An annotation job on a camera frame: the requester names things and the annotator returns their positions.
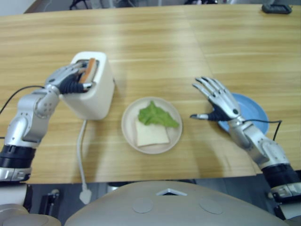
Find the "robotic arm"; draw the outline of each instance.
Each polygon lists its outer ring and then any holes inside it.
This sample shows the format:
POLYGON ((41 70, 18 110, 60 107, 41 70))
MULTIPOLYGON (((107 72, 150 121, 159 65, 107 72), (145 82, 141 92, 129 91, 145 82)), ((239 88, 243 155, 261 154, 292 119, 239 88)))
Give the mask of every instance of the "robotic arm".
POLYGON ((228 121, 230 136, 262 170, 275 200, 281 203, 300 201, 301 182, 283 148, 242 117, 237 101, 218 80, 202 77, 196 81, 202 85, 194 83, 193 86, 207 97, 214 111, 210 114, 193 114, 190 117, 228 121))
POLYGON ((8 126, 0 153, 0 182, 26 181, 35 150, 45 136, 60 94, 83 93, 91 83, 78 83, 85 62, 62 67, 47 78, 44 89, 22 97, 17 114, 8 126))

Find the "power cord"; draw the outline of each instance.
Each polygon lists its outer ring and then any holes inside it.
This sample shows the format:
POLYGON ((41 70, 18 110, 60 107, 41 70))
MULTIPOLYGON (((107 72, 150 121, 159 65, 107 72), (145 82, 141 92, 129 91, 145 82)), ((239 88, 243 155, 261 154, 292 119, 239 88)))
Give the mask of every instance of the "power cord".
POLYGON ((91 201, 91 196, 92 192, 91 190, 88 189, 88 186, 86 184, 86 179, 85 179, 85 172, 84 172, 84 167, 81 159, 81 143, 84 135, 84 131, 87 125, 87 120, 83 121, 83 125, 81 126, 80 132, 79 132, 79 137, 77 139, 77 144, 76 144, 76 152, 77 152, 77 160, 79 162, 79 171, 80 171, 80 177, 81 177, 81 182, 82 182, 82 191, 79 194, 79 199, 85 204, 89 204, 91 201))
POLYGON ((274 141, 276 139, 279 127, 280 127, 280 125, 282 123, 282 120, 278 120, 278 121, 265 121, 265 120, 259 120, 259 119, 248 119, 248 120, 243 121, 243 123, 245 123, 246 121, 260 121, 260 122, 265 122, 265 123, 278 123, 277 128, 276 128, 275 133, 274 133, 274 137, 273 137, 274 141))
POLYGON ((0 114, 3 112, 4 108, 8 105, 8 103, 11 101, 11 99, 20 91, 23 89, 28 89, 28 88, 44 88, 43 86, 25 86, 20 89, 18 89, 16 92, 13 93, 13 95, 10 96, 10 98, 6 101, 6 103, 3 105, 3 107, 0 110, 0 114))

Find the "plate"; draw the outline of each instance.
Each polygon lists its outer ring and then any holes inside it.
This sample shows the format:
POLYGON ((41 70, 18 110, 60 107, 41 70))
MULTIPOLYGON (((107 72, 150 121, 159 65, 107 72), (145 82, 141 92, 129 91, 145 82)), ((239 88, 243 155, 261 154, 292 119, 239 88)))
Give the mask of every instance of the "plate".
MULTIPOLYGON (((263 110, 262 107, 251 98, 246 97, 244 95, 238 93, 232 93, 234 98, 237 100, 241 115, 246 119, 259 119, 268 121, 268 116, 263 110)), ((253 121, 254 125, 258 127, 264 134, 267 134, 269 130, 269 124, 266 122, 253 121)), ((229 132, 229 125, 226 121, 218 121, 220 127, 222 127, 225 131, 229 132)))
POLYGON ((144 97, 134 101, 124 111, 121 121, 121 129, 127 142, 137 151, 146 154, 159 154, 170 150, 176 145, 181 137, 183 124, 179 112, 170 102, 158 97, 144 97), (168 144, 138 147, 136 144, 135 120, 138 117, 140 109, 146 108, 150 104, 151 100, 154 101, 157 107, 161 107, 164 111, 169 112, 171 117, 179 123, 179 126, 177 128, 166 128, 170 140, 168 144))

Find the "table surface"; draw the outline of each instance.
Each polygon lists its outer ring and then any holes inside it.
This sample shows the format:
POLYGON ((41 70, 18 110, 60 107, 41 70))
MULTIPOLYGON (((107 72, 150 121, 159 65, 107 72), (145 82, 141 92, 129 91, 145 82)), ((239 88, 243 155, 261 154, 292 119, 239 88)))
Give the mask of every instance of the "table surface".
MULTIPOLYGON (((219 79, 283 120, 277 142, 301 169, 301 8, 268 15, 261 5, 119 8, 0 17, 0 103, 18 88, 43 85, 81 51, 108 55, 116 88, 109 115, 89 121, 83 141, 88 182, 255 175, 259 169, 217 123, 189 118, 210 111, 191 84, 219 79), (126 107, 141 97, 170 101, 183 134, 170 151, 147 155, 121 131, 126 107)), ((0 117, 0 135, 16 113, 14 98, 0 117)), ((76 139, 82 125, 60 103, 33 160, 30 183, 80 182, 76 139)), ((276 126, 270 125, 268 137, 276 126)))

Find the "black device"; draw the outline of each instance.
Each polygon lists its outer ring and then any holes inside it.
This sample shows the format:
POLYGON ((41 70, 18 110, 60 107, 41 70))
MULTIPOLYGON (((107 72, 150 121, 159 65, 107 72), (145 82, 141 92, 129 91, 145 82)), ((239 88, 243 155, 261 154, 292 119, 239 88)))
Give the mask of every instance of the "black device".
POLYGON ((262 10, 265 13, 276 13, 276 14, 290 14, 292 12, 292 8, 288 5, 270 5, 263 4, 262 10))

